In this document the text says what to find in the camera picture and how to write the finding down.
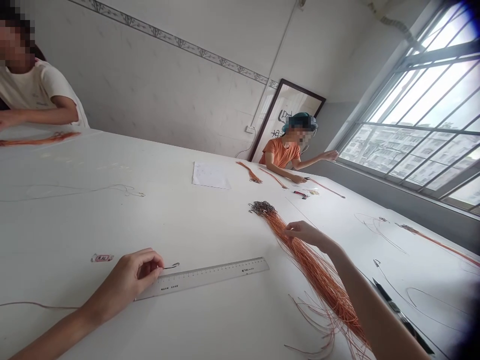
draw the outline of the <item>child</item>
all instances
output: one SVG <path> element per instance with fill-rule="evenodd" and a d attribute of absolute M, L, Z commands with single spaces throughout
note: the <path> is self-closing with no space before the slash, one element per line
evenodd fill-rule
<path fill-rule="evenodd" d="M 307 180 L 304 177 L 284 170 L 290 161 L 295 170 L 300 170 L 320 160 L 334 161 L 339 156 L 337 151 L 332 150 L 321 153 L 307 161 L 300 160 L 299 145 L 308 141 L 312 137 L 312 132 L 317 128 L 318 125 L 315 118 L 306 112 L 299 112 L 289 117 L 288 122 L 283 126 L 285 134 L 270 140 L 266 144 L 260 164 L 266 165 L 267 169 L 290 179 L 296 184 L 306 183 Z"/>
<path fill-rule="evenodd" d="M 33 28 L 9 1 L 0 1 L 0 131 L 22 123 L 88 128 L 80 100 L 67 79 L 35 58 Z"/>

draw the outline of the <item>blue hair cap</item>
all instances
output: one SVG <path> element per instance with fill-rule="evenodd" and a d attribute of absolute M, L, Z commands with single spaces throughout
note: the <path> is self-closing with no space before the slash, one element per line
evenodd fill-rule
<path fill-rule="evenodd" d="M 288 118 L 286 124 L 282 126 L 281 130 L 286 133 L 289 127 L 298 127 L 314 131 L 319 126 L 317 125 L 317 119 L 309 115 L 308 112 L 298 112 Z"/>

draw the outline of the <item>decorative tile border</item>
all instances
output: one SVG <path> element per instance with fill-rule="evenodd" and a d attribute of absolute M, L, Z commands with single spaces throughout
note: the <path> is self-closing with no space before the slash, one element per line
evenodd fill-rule
<path fill-rule="evenodd" d="M 132 29 L 141 31 L 147 35 L 150 35 L 156 39 L 162 40 L 166 43 L 169 43 L 177 48 L 188 51 L 191 54 L 197 55 L 201 58 L 204 58 L 212 63 L 220 65 L 224 68 L 232 70 L 236 73 L 239 73 L 247 78 L 255 80 L 261 84 L 267 85 L 268 78 L 259 73 L 256 73 L 252 70 L 249 70 L 237 63 L 230 61 L 224 57 L 214 54 L 213 52 L 207 51 L 200 46 L 194 45 L 188 41 L 185 41 L 179 37 L 176 37 L 168 32 L 160 30 L 159 28 L 149 25 L 146 22 L 140 21 L 124 12 L 118 11 L 108 5 L 105 5 L 97 0 L 68 0 L 71 3 L 78 4 L 84 8 L 90 9 L 98 14 L 101 14 L 109 19 L 115 20 L 119 23 L 122 23 Z M 270 80 L 268 86 L 276 89 L 279 83 L 273 80 Z"/>

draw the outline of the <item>hand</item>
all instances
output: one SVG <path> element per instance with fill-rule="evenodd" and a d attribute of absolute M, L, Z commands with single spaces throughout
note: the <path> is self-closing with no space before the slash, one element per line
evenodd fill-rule
<path fill-rule="evenodd" d="M 152 285 L 164 267 L 164 260 L 152 248 L 122 256 L 80 311 L 98 325 L 107 322 Z"/>
<path fill-rule="evenodd" d="M 292 180 L 295 184 L 303 184 L 307 182 L 304 177 L 298 175 L 292 175 L 290 180 Z"/>
<path fill-rule="evenodd" d="M 337 150 L 332 150 L 332 151 L 327 151 L 324 152 L 321 157 L 324 160 L 330 160 L 330 161 L 335 161 L 339 157 L 339 152 Z"/>
<path fill-rule="evenodd" d="M 18 109 L 0 111 L 0 132 L 6 128 L 25 123 L 27 119 L 24 114 L 23 110 Z"/>
<path fill-rule="evenodd" d="M 305 221 L 289 223 L 283 233 L 291 238 L 299 238 L 307 244 L 316 246 L 322 253 L 327 255 L 334 248 L 340 247 L 335 241 L 333 241 L 323 232 L 307 224 Z"/>

